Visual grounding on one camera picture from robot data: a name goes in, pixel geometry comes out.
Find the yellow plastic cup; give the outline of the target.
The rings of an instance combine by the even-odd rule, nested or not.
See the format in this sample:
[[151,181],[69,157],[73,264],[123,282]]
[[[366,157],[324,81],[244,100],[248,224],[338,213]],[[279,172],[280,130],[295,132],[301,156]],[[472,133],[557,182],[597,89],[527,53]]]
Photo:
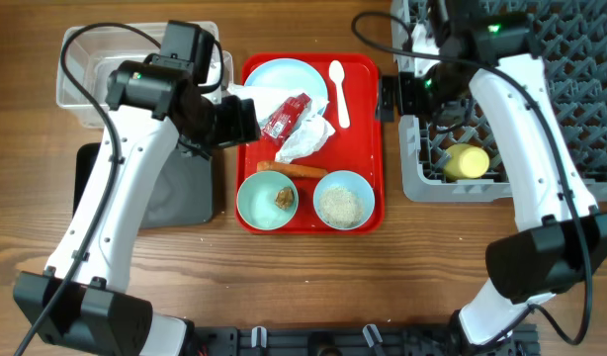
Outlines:
[[489,156],[480,147],[457,143],[448,147],[445,152],[449,160],[444,165],[443,172],[450,180],[480,178],[489,168]]

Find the green bowl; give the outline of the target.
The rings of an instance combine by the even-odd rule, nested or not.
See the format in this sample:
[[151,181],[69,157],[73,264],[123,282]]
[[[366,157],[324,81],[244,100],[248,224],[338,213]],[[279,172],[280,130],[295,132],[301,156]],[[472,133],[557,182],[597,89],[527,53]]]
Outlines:
[[[281,209],[276,203],[278,193],[285,188],[293,191],[293,202]],[[294,182],[275,171],[262,171],[245,179],[236,196],[237,212],[253,228],[267,231],[284,227],[295,216],[299,194]]]

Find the brown food scrap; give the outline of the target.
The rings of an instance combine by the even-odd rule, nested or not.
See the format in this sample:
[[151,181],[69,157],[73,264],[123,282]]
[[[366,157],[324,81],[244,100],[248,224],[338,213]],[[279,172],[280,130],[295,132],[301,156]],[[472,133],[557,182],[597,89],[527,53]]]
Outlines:
[[291,187],[281,189],[276,196],[275,204],[281,210],[288,210],[295,201],[295,193]]

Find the blue bowl with rice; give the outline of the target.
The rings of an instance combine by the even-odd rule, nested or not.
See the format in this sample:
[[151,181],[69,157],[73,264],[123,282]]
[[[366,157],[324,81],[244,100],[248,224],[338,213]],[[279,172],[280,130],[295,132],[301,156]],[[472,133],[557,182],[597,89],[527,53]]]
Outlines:
[[313,192],[313,207],[323,223],[349,231],[364,226],[373,216],[376,198],[373,187],[364,177],[339,170],[318,182]]

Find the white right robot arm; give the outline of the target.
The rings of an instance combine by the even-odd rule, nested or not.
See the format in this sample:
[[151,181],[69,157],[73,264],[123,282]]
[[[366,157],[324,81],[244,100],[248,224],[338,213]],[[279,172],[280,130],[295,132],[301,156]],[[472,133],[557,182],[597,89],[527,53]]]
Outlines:
[[487,247],[488,280],[453,314],[449,351],[498,348],[529,313],[576,284],[583,312],[570,343],[579,344],[591,321],[593,275],[607,257],[607,213],[569,155],[532,23],[524,13],[488,15],[474,2],[432,1],[427,10],[428,24],[407,27],[398,51],[414,68],[398,77],[396,106],[437,122],[448,104],[473,97],[496,141],[517,225]]

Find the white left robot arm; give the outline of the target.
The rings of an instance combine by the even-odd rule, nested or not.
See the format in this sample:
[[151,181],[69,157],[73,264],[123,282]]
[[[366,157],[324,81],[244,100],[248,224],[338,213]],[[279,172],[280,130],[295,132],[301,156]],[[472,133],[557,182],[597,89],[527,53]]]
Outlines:
[[156,313],[127,288],[133,246],[161,169],[181,137],[203,150],[256,140],[251,100],[214,104],[191,65],[122,63],[109,78],[104,142],[70,226],[14,299],[30,337],[97,355],[183,355],[194,325]]

